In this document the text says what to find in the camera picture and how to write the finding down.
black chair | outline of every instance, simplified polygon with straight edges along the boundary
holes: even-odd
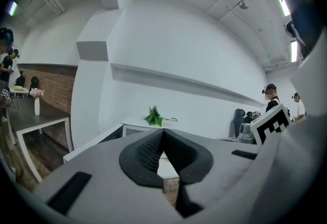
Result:
[[[244,121],[245,111],[242,109],[236,109],[235,110],[235,116],[234,116],[234,131],[235,131],[235,138],[237,138],[240,134],[240,127],[241,124]]]

black cap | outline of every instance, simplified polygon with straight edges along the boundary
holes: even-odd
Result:
[[[274,90],[277,90],[276,86],[274,84],[269,84],[267,87],[266,87],[266,90],[267,89],[274,89]]]

white shirt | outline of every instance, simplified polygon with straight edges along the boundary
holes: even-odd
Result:
[[[306,114],[305,106],[303,105],[302,100],[300,100],[297,106],[297,117],[305,114]]]

black shirt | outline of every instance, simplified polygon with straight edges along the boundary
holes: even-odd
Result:
[[[253,119],[250,118],[249,116],[246,116],[243,123],[251,123],[251,121],[253,121]]]
[[[267,108],[266,108],[266,112],[269,111],[269,110],[271,110],[273,107],[275,107],[275,106],[278,105],[278,102],[275,101],[274,99],[279,100],[278,97],[274,97],[274,98],[273,98],[273,99],[268,103],[268,106],[267,106]]]
[[[10,55],[6,56],[4,58],[4,61],[1,64],[4,65],[5,69],[7,69],[9,66],[12,66],[12,59],[10,58]],[[0,80],[8,82],[9,81],[9,73],[8,72],[1,72]]]

brick wall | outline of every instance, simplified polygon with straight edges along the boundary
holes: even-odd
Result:
[[[71,114],[72,92],[77,67],[30,64],[19,64],[18,67],[20,71],[24,72],[25,88],[29,89],[31,78],[37,77],[38,88],[44,90],[42,100]],[[64,122],[45,127],[43,131],[59,145],[68,148]]]

